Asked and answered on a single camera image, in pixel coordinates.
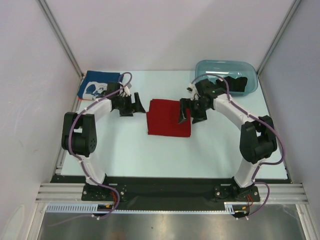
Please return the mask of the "red t shirt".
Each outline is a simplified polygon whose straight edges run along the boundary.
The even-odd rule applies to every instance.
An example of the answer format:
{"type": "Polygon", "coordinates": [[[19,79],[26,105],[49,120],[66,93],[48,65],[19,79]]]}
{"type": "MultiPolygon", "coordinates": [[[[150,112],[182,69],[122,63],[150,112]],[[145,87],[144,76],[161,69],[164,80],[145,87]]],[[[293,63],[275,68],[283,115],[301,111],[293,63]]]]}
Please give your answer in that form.
{"type": "Polygon", "coordinates": [[[186,110],[186,121],[179,123],[179,117],[179,101],[152,99],[146,113],[148,135],[189,138],[192,133],[190,110],[186,110]]]}

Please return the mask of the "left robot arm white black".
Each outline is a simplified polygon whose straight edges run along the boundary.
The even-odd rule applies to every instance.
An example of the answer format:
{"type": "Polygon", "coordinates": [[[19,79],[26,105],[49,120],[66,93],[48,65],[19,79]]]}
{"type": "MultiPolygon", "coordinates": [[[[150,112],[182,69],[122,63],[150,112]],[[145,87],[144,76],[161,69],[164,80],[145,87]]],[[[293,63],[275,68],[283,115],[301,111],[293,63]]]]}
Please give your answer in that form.
{"type": "Polygon", "coordinates": [[[138,92],[130,94],[127,84],[110,82],[89,106],[64,115],[61,146],[84,172],[83,201],[105,201],[109,197],[117,201],[117,190],[107,183],[107,174],[94,154],[98,145],[96,123],[113,110],[118,110],[121,117],[146,113],[138,92]]]}

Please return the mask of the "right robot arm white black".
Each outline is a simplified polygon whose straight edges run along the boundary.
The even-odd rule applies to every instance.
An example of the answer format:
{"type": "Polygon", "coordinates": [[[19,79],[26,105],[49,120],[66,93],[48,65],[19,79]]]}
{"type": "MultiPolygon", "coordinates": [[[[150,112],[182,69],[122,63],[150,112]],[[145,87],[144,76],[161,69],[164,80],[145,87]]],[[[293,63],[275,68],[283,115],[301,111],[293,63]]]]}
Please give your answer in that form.
{"type": "Polygon", "coordinates": [[[207,78],[193,81],[187,90],[191,97],[179,101],[180,124],[187,121],[187,111],[195,124],[207,120],[207,110],[212,109],[224,115],[240,131],[240,166],[227,192],[215,196],[242,201],[253,190],[260,166],[278,148],[273,120],[268,115],[256,117],[237,105],[225,78],[219,77],[215,82],[207,78]]]}

